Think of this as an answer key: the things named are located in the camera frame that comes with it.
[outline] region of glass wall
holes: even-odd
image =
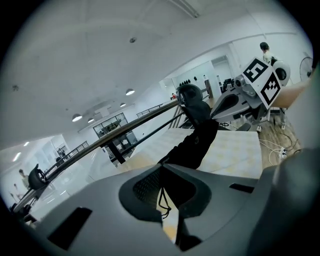
[[[96,135],[99,137],[99,139],[110,133],[113,130],[116,130],[128,123],[124,113],[120,113],[114,117],[111,117],[110,119],[103,121],[102,123],[96,125],[93,127]],[[124,151],[128,147],[130,147],[132,144],[137,142],[137,138],[134,135],[134,133],[131,131],[127,132],[125,135],[118,137],[117,139],[113,140],[114,145],[119,150],[119,152]],[[114,154],[111,152],[111,150],[106,146],[105,149],[107,150],[110,159],[114,157]],[[132,154],[132,151],[128,154],[123,155],[124,158],[130,157]]]

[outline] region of black fabric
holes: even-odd
[[[211,200],[211,189],[200,179],[184,173],[174,165],[164,164],[163,167],[162,184],[179,210],[179,216],[184,219],[199,216]]]
[[[199,124],[210,118],[211,108],[204,101],[200,101],[198,105],[188,107],[182,106],[181,108],[194,127],[197,127]]]
[[[159,164],[175,164],[197,169],[217,135],[219,123],[209,119],[198,125],[192,134],[175,146]]]

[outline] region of mesh grille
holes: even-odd
[[[157,207],[160,189],[160,169],[152,172],[133,186],[135,196],[154,209]]]

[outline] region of desk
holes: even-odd
[[[119,168],[126,172],[154,165],[192,132],[192,129],[168,129],[151,143],[144,144],[137,154]],[[262,173],[262,157],[257,132],[218,130],[198,170],[258,179]]]

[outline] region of power strip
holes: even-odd
[[[284,147],[281,147],[281,151],[278,154],[278,158],[281,158],[281,159],[287,158],[287,151]]]

